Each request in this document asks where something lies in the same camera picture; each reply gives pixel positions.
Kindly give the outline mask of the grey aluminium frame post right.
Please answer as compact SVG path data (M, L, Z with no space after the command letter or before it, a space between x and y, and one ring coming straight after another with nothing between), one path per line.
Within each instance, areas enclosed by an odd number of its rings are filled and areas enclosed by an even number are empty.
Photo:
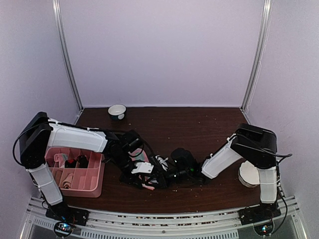
M271 20L272 5L273 5L272 0L264 1L255 56L254 56L252 69L251 69L249 80L248 80L248 85L245 91L244 99L240 108L243 116L245 117L248 123L250 123L249 116L248 116L249 106L252 102L253 95L257 86L257 81L258 81L260 70L261 70L262 55L266 48L269 25Z

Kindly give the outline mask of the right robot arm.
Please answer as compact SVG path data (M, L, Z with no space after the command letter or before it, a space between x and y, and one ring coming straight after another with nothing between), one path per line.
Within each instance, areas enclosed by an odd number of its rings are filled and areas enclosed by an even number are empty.
M240 159L244 163L239 172L245 182L251 179L260 186L260 202L256 208L259 219L267 219L275 211L277 186L280 182L279 165L291 154L277 153L277 136L268 129L242 123L226 142L210 154L202 163L198 163L190 151L184 148L175 149L170 158L155 156L163 169L163 186L181 179L190 179L195 184L204 184L216 178L222 171Z

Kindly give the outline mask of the aluminium front rail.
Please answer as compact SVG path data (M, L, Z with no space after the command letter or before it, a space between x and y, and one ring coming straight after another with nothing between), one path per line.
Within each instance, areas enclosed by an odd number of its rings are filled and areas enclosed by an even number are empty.
M18 239L59 239L53 232L56 220L45 216L43 200L31 197ZM182 214L132 214L87 209L85 226L76 225L66 239L310 239L294 196L278 200L281 215L268 221L242 224L238 211L227 210ZM257 234L262 224L274 223L270 237Z

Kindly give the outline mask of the dark blue white bowl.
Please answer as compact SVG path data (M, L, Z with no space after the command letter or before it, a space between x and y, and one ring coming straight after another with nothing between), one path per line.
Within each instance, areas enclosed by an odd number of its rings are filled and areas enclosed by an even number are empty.
M108 115L111 120L123 120L126 116L127 108L122 104L112 105L108 108Z

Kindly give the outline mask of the white paper-lined bowl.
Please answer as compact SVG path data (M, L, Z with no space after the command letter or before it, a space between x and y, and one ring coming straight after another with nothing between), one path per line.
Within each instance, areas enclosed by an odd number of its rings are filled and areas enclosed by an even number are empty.
M247 188L255 188L260 185L258 170L249 161L241 164L238 171L238 179Z

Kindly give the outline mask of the grey aluminium frame post left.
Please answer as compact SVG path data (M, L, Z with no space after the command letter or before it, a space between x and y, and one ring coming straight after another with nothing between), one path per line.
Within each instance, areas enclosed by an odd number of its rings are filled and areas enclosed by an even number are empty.
M61 14L60 1L53 0L52 7L53 7L53 14L54 14L55 22L56 22L57 32L59 35L62 58L63 58L64 66L66 69L67 79L70 84L72 95L75 99L76 106L77 106L77 114L76 114L76 119L74 122L76 124L84 111L84 107L80 99L80 94L79 94L78 87L74 78L74 73L73 73L73 69L71 65L71 59L68 52L66 36L64 32L64 26L63 26L63 19Z

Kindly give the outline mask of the pink sock with teal patches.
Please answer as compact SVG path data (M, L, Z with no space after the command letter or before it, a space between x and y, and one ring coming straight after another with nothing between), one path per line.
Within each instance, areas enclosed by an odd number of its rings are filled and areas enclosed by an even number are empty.
M133 151L132 153L129 153L129 155L130 155L131 160L134 161L135 163L137 163L137 162L149 162L150 163L146 152L141 148L138 148L135 151ZM144 188L153 191L155 189L154 187L147 186L147 179L149 177L151 177L150 176L151 173L138 173L138 174L134 174L134 175L140 176L140 178L143 181L142 185Z

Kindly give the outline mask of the grey aluminium frame post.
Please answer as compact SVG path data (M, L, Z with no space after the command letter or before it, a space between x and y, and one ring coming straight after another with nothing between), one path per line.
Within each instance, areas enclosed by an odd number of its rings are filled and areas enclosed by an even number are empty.
M72 95L75 99L76 106L77 106L77 114L76 114L76 119L74 122L76 124L84 111L84 107L80 99L80 94L79 94L78 87L74 78L74 73L73 73L73 69L71 65L71 59L68 52L66 36L64 32L64 26L63 26L63 19L61 14L60 1L53 0L52 7L53 7L53 14L54 14L55 22L56 22L57 32L59 35L62 58L63 58L64 66L66 69L67 79L70 84Z
M262 55L266 48L269 25L271 20L272 5L273 5L272 0L264 1L255 56L254 56L252 69L251 69L249 80L248 80L248 85L245 91L244 99L240 108L243 116L245 117L248 123L250 123L249 116L248 116L249 106L252 102L253 95L257 86L257 81L258 81L260 70L261 70Z

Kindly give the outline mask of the pink plastic organizer tray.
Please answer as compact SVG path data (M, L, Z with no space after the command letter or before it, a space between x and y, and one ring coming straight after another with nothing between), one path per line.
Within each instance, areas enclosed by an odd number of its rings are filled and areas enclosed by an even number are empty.
M88 168L64 167L67 159L77 158L79 155L88 158ZM97 198L101 195L105 167L102 154L77 148L52 147L48 149L45 159L63 195L88 198ZM63 189L62 181L70 173L73 173L71 188Z

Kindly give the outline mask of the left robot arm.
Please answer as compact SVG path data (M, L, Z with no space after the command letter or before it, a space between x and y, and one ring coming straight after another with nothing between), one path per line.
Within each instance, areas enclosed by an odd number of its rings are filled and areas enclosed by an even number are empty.
M154 167L143 159L143 146L133 130L80 127L39 112L16 138L12 155L30 174L53 214L67 221L72 211L64 197L100 197L108 160L129 183L145 187Z

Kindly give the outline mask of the brown beige argyle sock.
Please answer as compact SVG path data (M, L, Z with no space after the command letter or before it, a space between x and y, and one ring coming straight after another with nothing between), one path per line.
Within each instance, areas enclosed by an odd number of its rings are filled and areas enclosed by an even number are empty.
M65 168L88 168L89 160L85 155L79 155L77 158L70 158L65 161Z

